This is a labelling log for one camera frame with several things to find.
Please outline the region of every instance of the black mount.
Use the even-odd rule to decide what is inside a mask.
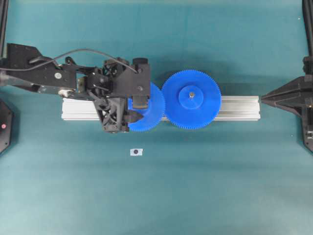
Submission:
[[[302,10],[309,49],[303,58],[305,76],[262,96],[262,102],[299,116],[304,145],[313,151],[313,1],[303,0]]]

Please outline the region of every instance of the screw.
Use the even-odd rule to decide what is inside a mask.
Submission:
[[[190,98],[195,97],[195,93],[194,93],[194,92],[190,92],[190,93],[189,93],[189,97],[190,97]]]
[[[62,74],[60,74],[59,72],[56,72],[56,73],[54,74],[54,77],[55,77],[56,79],[61,79],[61,78],[62,78]]]

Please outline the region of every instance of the small white label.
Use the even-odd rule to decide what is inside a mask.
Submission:
[[[143,149],[142,148],[132,148],[131,156],[142,156]]]

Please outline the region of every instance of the large blue gear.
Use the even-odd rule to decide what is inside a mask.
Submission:
[[[184,129],[205,127],[219,113],[222,96],[219,86],[207,74],[183,70],[173,74],[162,87],[165,115]]]
[[[150,83],[150,99],[147,109],[134,109],[133,101],[128,99],[128,109],[135,110],[144,117],[137,122],[128,124],[132,131],[147,131],[155,127],[164,116],[165,100],[162,91],[155,84]]]

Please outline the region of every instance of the aluminum rail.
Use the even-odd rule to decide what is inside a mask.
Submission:
[[[63,99],[63,120],[99,120],[92,101]],[[258,96],[222,96],[222,106],[215,121],[257,121],[260,116]]]

